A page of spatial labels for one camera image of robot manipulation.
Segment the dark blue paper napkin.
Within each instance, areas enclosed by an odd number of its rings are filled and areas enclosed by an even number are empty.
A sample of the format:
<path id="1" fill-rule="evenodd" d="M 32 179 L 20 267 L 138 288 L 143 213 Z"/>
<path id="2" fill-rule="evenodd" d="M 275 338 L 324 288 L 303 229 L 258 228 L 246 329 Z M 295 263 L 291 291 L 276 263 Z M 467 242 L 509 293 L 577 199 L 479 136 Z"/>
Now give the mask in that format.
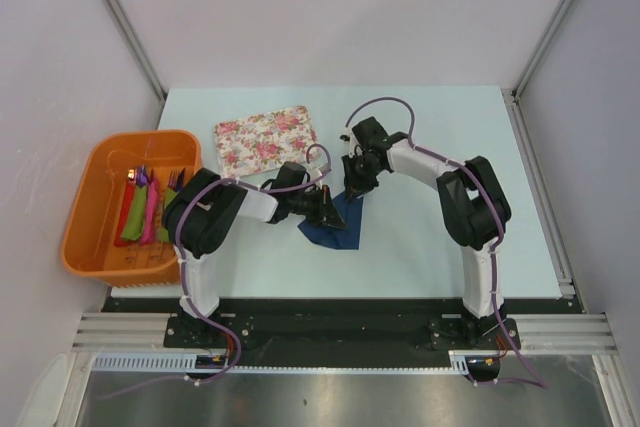
<path id="1" fill-rule="evenodd" d="M 360 247 L 363 197 L 348 200 L 346 193 L 341 192 L 333 198 L 333 203 L 346 222 L 345 229 L 313 226 L 307 220 L 298 225 L 302 235 L 315 245 L 332 250 L 358 250 Z"/>

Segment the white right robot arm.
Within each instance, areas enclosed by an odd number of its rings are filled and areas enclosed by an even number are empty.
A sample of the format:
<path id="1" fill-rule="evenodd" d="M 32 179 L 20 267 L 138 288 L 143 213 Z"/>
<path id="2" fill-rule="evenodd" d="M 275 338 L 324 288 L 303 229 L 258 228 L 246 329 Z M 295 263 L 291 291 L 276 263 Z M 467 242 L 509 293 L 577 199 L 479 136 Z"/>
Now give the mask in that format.
<path id="1" fill-rule="evenodd" d="M 511 207 L 488 159 L 464 163 L 428 153 L 406 133 L 389 134 L 373 117 L 347 127 L 340 139 L 345 195 L 351 200 L 379 186 L 383 172 L 417 180 L 438 193 L 445 229 L 462 252 L 463 305 L 471 317 L 461 323 L 463 340 L 484 348 L 497 336 L 490 317 L 502 306 L 496 251 L 504 239 Z"/>

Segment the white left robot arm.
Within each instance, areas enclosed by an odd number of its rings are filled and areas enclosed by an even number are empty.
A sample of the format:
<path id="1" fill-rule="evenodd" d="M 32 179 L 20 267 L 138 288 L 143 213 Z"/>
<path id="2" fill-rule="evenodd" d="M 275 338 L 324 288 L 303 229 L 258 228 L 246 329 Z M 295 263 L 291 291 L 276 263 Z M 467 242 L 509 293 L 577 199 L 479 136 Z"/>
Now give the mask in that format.
<path id="1" fill-rule="evenodd" d="M 191 316 L 185 332 L 197 345 L 210 346 L 221 334 L 220 321 L 211 316 L 220 304 L 215 256 L 238 217 L 276 224 L 294 214 L 312 227 L 347 228 L 322 178 L 312 178 L 299 163 L 286 162 L 275 178 L 257 187 L 201 168 L 165 208 L 162 226 L 180 267 L 180 306 Z"/>

